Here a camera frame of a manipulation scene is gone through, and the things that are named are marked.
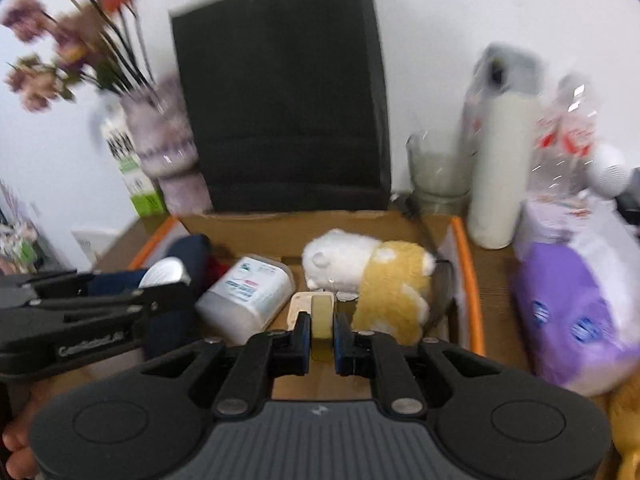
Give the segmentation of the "person left hand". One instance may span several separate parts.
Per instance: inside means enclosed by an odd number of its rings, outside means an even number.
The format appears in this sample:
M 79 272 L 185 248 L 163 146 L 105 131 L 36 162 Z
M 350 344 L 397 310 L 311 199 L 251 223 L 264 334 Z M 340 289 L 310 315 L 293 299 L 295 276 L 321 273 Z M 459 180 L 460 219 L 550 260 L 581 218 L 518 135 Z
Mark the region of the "person left hand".
M 35 479 L 38 466 L 28 445 L 29 422 L 15 419 L 2 432 L 2 443 L 9 451 L 6 460 L 6 472 L 15 480 Z

